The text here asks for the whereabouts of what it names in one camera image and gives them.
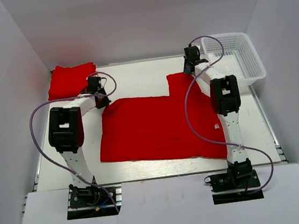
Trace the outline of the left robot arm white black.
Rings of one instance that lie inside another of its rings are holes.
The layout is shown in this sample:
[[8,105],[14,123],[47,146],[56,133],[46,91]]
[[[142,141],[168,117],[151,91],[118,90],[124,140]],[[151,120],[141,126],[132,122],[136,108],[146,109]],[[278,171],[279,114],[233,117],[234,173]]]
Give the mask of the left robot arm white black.
[[102,109],[111,102],[106,97],[103,79],[98,76],[89,77],[88,86],[80,92],[85,94],[84,97],[73,99],[64,107],[53,107],[49,112],[49,144],[63,157],[67,167],[75,172],[72,174],[73,186],[84,188],[82,199],[90,205],[99,201],[100,191],[90,186],[96,183],[96,179],[83,154],[85,135],[82,117],[91,109]]

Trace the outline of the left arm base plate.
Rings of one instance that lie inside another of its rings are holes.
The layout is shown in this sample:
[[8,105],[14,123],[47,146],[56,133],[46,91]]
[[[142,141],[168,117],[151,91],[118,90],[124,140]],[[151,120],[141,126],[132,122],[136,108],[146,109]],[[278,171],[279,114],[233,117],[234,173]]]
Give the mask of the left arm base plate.
[[67,220],[118,215],[112,199],[100,188],[69,191]]

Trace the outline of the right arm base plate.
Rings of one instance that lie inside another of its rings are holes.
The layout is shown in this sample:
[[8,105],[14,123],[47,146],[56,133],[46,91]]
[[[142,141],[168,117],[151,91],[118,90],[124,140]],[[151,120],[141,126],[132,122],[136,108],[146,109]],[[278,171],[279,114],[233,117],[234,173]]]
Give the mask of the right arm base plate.
[[254,169],[250,176],[239,178],[235,182],[231,180],[226,172],[206,176],[204,182],[211,187],[214,205],[239,203],[264,198],[262,190],[253,193],[261,187],[258,175]]

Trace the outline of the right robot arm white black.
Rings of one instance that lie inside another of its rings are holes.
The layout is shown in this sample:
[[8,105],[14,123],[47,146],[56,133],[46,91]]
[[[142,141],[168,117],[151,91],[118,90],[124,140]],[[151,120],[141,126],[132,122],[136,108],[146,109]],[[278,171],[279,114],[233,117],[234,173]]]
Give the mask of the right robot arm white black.
[[[185,74],[195,77],[186,92],[184,110],[187,124],[192,132],[210,143],[225,145],[227,147],[227,177],[224,180],[233,187],[240,188],[253,175],[253,167],[248,154],[245,151],[239,125],[239,109],[241,98],[235,75],[223,75],[218,72],[208,60],[201,59],[200,49],[189,44],[184,48],[184,70]],[[213,112],[217,114],[223,127],[225,141],[215,141],[200,135],[192,127],[188,115],[188,97],[193,84],[201,79],[209,85],[210,98]]]

